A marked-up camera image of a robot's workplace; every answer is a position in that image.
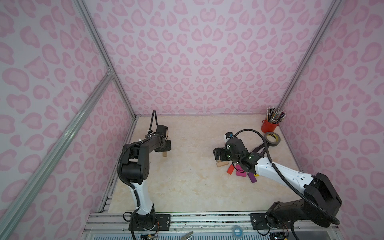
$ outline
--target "magenta block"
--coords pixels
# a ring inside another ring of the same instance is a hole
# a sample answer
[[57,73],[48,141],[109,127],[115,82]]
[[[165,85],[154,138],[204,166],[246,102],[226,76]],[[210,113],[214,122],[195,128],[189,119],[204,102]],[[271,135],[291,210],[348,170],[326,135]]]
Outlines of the magenta block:
[[236,169],[238,171],[236,171],[236,175],[237,176],[241,176],[241,177],[246,177],[247,176],[247,173],[243,171],[243,169],[241,169],[240,165],[236,165]]
[[249,172],[248,177],[249,177],[249,179],[251,179],[252,183],[257,182],[257,179],[255,178],[255,175],[253,173]]

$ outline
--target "white arm segment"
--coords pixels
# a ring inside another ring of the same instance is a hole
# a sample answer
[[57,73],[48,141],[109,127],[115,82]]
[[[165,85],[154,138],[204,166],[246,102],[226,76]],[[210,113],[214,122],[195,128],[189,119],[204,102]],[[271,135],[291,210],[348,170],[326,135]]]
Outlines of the white arm segment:
[[[147,181],[143,180],[142,184],[138,184],[135,182],[132,182],[132,184],[135,186],[136,191],[139,195],[139,200],[140,200],[140,208],[137,211],[137,214],[139,214],[139,215],[149,214],[152,210],[153,202],[151,201],[151,198],[149,197]],[[131,194],[133,196],[133,200],[135,201],[135,205],[137,208],[136,196],[135,196],[135,193],[132,189],[131,189]]]
[[[277,168],[280,170],[281,174],[297,189],[299,192],[304,194],[304,185],[309,185],[313,180],[311,174],[302,173],[280,165],[278,163],[274,163]],[[275,180],[276,182],[287,186],[283,180],[279,177],[275,169],[272,167],[267,157],[260,158],[257,161],[257,165],[255,165],[256,173],[260,176],[267,177],[269,179]]]

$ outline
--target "pink block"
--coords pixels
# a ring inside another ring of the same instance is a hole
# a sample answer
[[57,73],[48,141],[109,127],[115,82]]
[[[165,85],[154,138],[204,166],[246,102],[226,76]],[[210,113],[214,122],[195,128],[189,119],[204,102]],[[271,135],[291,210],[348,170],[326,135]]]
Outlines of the pink block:
[[236,171],[236,175],[237,176],[241,176],[241,177],[246,177],[247,176],[247,173],[243,171],[243,169],[240,167],[240,165],[237,164],[236,165],[236,169],[238,170],[238,171]]

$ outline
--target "red block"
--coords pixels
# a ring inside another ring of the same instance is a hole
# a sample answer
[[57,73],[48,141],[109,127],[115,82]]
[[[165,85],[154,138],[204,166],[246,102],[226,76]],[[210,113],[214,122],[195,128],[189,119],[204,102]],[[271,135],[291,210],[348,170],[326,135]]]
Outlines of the red block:
[[229,173],[230,175],[233,173],[233,171],[235,170],[235,168],[233,167],[233,165],[229,165],[229,168],[227,170],[227,173]]

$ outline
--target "wire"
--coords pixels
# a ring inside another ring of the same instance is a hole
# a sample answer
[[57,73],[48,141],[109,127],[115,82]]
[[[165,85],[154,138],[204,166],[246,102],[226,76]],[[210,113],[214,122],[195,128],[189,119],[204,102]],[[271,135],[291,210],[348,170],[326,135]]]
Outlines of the wire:
[[285,223],[283,223],[283,231],[284,231],[284,226],[287,229],[287,235],[285,235],[285,238],[288,238],[289,237],[289,230],[288,230],[287,225]]
[[151,124],[149,125],[148,135],[152,133],[153,116],[155,116],[156,127],[158,126],[156,110],[153,110],[152,117],[151,117]]
[[125,216],[124,216],[125,214],[131,214],[132,215],[132,212],[125,212],[122,214],[122,218],[124,219],[124,221],[129,222],[127,219],[125,219]]
[[256,231],[257,231],[258,234],[260,234],[261,236],[267,236],[267,235],[269,234],[269,231],[271,230],[271,226],[269,226],[268,232],[266,232],[265,234],[261,234],[261,233],[259,232],[259,230],[257,229],[257,225],[259,225],[259,223],[263,223],[263,222],[262,222],[262,221],[258,221],[258,222],[256,223],[256,226],[255,226]]
[[297,195],[299,195],[299,197],[301,197],[304,201],[306,201],[308,204],[310,204],[312,207],[314,207],[317,211],[321,212],[322,214],[324,214],[326,217],[328,217],[330,220],[331,220],[331,223],[335,224],[335,225],[339,225],[340,224],[340,221],[339,219],[337,219],[335,216],[333,216],[332,214],[328,213],[325,209],[323,209],[322,207],[320,207],[318,204],[314,203],[312,200],[310,200],[309,198],[307,198],[306,196],[304,196],[304,194],[302,194],[301,192],[299,192],[299,190],[297,190],[294,186],[292,186],[292,184],[282,175],[282,173],[280,172],[280,170],[277,168],[277,166],[273,163],[272,161],[272,158],[271,158],[271,155],[269,154],[269,150],[268,150],[268,144],[265,140],[265,138],[263,137],[263,135],[261,135],[258,131],[256,130],[253,130],[253,129],[243,129],[243,130],[240,130],[238,131],[233,137],[236,137],[239,133],[241,132],[245,132],[245,131],[251,131],[251,132],[255,132],[257,133],[261,139],[263,140],[263,143],[264,143],[264,148],[265,148],[265,152],[266,152],[266,155],[269,159],[269,162],[271,163],[272,167],[274,168],[274,170],[277,172],[277,174],[279,175],[279,177],[283,180],[283,182],[294,192],[296,193]]
[[233,162],[232,162],[232,166],[236,169],[236,171],[240,172],[240,171],[235,167],[235,165],[233,164]]
[[291,232],[292,232],[292,235],[296,238],[296,240],[300,240],[299,237],[296,235],[295,233],[295,227],[293,226],[293,224],[296,222],[296,220],[292,220],[291,221]]
[[[133,211],[133,212],[125,212],[123,213],[122,215],[122,218],[124,219],[124,221],[126,222],[129,222],[129,224],[131,225],[131,235],[132,235],[132,238],[133,240],[137,240],[136,237],[135,237],[135,233],[133,231],[133,216],[137,213],[137,211],[139,210],[140,208],[140,198],[139,198],[139,194],[137,193],[137,190],[135,188],[135,186],[129,182],[129,184],[127,184],[130,188],[132,188],[132,190],[135,192],[135,197],[136,197],[136,202],[137,202],[137,208]],[[126,213],[130,213],[131,214],[131,219],[130,221],[128,221],[127,219],[125,219],[125,216],[124,214]]]
[[155,235],[157,234],[157,236],[159,236],[160,223],[159,221],[156,221],[155,223],[157,223],[157,231],[155,232]]

